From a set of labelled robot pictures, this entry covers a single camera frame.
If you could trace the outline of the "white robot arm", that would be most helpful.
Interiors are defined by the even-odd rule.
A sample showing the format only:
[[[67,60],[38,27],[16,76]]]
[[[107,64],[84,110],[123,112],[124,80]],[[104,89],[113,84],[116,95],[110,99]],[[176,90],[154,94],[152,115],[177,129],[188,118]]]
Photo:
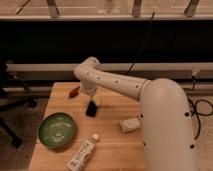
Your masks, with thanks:
[[[186,93],[176,82],[148,80],[97,69],[89,57],[74,69],[80,90],[93,95],[99,86],[139,102],[146,171],[198,171],[191,112]]]

